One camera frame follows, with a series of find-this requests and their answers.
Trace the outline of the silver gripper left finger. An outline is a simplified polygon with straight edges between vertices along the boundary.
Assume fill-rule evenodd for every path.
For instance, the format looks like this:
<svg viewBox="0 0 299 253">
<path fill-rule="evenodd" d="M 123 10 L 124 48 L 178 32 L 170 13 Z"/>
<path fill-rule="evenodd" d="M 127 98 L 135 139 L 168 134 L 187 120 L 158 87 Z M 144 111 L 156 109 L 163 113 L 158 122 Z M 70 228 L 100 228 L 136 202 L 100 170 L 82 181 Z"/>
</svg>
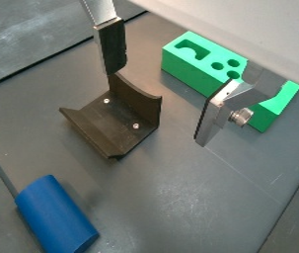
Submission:
<svg viewBox="0 0 299 253">
<path fill-rule="evenodd" d="M 127 64 L 124 20 L 118 16 L 112 0 L 79 0 L 92 23 L 94 39 L 99 45 L 104 71 L 116 73 Z"/>
</svg>

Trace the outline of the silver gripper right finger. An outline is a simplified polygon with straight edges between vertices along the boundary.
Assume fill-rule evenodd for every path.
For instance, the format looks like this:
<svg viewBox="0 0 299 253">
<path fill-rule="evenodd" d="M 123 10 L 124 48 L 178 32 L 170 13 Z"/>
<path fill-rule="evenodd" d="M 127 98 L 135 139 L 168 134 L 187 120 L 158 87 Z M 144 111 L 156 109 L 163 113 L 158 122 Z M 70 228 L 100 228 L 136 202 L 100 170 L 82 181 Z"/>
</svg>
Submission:
<svg viewBox="0 0 299 253">
<path fill-rule="evenodd" d="M 206 100 L 194 133 L 195 142 L 205 146 L 226 122 L 243 126 L 253 111 L 249 106 L 273 98 L 286 79 L 254 62 L 247 63 L 243 82 L 230 79 Z"/>
</svg>

